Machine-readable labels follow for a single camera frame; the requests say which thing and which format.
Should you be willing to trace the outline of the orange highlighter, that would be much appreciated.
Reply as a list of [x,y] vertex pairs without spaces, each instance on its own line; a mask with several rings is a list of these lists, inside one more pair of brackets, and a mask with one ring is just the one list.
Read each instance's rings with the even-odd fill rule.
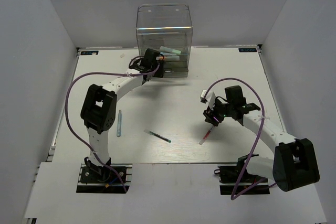
[[156,57],[156,60],[160,60],[160,61],[162,61],[162,60],[164,60],[164,59],[165,59],[164,56],[158,56],[158,57]]

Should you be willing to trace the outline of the blue highlighter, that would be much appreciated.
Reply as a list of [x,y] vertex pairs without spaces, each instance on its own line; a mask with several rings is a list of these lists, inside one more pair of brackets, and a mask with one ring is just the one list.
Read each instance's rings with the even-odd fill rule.
[[179,56],[164,56],[164,60],[165,61],[180,61],[180,57]]

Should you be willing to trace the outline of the green highlighter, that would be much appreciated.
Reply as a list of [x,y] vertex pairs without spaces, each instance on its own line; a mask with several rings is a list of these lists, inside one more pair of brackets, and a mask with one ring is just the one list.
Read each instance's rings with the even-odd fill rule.
[[160,51],[161,52],[166,52],[166,53],[171,53],[171,54],[177,54],[177,55],[180,55],[182,53],[180,50],[173,49],[173,48],[168,48],[168,47],[164,47],[164,46],[160,47]]

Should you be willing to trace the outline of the red pen refill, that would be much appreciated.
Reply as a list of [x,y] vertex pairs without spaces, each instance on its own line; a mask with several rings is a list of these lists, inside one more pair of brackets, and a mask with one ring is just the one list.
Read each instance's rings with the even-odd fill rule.
[[215,126],[212,126],[207,133],[204,135],[204,137],[200,140],[199,145],[203,145],[204,142],[207,140],[207,138],[209,137],[210,133],[212,132],[212,130],[214,129]]

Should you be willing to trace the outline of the clear plastic drawer organizer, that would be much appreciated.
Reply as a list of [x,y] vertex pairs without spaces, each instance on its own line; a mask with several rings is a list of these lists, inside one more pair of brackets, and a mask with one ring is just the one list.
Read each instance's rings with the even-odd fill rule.
[[[144,4],[138,7],[136,38],[140,55],[150,48],[180,61],[164,61],[165,78],[186,78],[190,61],[193,25],[186,4]],[[160,47],[180,50],[180,55],[161,52]]]

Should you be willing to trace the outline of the light blue pen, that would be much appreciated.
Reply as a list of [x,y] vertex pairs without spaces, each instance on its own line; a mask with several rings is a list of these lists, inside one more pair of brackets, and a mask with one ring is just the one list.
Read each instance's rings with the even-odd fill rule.
[[119,110],[117,120],[117,132],[116,132],[117,137],[121,136],[121,130],[122,130],[122,111]]

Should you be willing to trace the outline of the green pen refill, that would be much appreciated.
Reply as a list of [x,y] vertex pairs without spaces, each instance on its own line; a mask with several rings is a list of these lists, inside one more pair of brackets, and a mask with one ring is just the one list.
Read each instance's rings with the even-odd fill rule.
[[144,132],[147,133],[147,134],[149,134],[149,135],[155,136],[155,137],[157,137],[157,138],[159,138],[159,139],[161,139],[161,140],[164,140],[164,141],[166,141],[166,142],[168,142],[168,143],[171,143],[171,140],[170,140],[170,139],[168,139],[168,138],[166,138],[166,137],[164,137],[164,136],[161,136],[161,135],[159,135],[159,134],[157,134],[157,133],[155,133],[155,132],[152,132],[152,131],[147,130],[147,129],[145,129]]

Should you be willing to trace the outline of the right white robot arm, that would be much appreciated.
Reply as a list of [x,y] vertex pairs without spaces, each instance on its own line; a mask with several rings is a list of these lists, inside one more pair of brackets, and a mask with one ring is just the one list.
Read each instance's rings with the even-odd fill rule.
[[250,181],[253,177],[273,180],[282,191],[291,191],[320,180],[313,143],[307,138],[296,138],[284,132],[254,103],[247,103],[240,86],[225,88],[223,102],[213,91],[203,90],[202,103],[205,121],[217,127],[225,118],[237,121],[253,132],[272,151],[272,159],[256,153],[238,159],[234,170],[224,170],[222,182],[231,179]]

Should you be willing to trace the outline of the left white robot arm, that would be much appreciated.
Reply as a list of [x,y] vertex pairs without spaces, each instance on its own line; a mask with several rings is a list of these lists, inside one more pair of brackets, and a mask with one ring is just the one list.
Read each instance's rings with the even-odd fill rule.
[[134,60],[121,76],[107,84],[92,84],[88,88],[80,117],[87,128],[93,150],[85,164],[98,181],[104,182],[111,175],[108,131],[116,119],[117,102],[152,77],[162,77],[163,65],[164,56],[159,51],[147,49],[144,56]]

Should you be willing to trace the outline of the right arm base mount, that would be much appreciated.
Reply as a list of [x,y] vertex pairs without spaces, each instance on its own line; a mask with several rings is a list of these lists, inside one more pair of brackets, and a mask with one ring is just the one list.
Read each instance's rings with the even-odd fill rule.
[[[223,163],[218,164],[217,168],[214,170],[214,175],[219,179],[220,194],[225,196],[230,196],[243,167],[243,162],[238,161],[235,163]],[[236,193],[247,189],[252,184],[258,182],[262,178],[257,175],[251,175],[244,172],[239,185],[237,187]],[[268,185],[268,179],[264,179],[260,184],[245,192],[244,195],[269,195],[270,188]]]

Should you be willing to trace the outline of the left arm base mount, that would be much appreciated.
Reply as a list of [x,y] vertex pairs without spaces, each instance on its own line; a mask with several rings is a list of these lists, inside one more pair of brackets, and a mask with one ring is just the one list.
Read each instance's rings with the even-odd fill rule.
[[132,179],[132,164],[112,164],[118,173],[103,167],[100,170],[87,165],[88,157],[81,164],[76,193],[80,194],[126,194]]

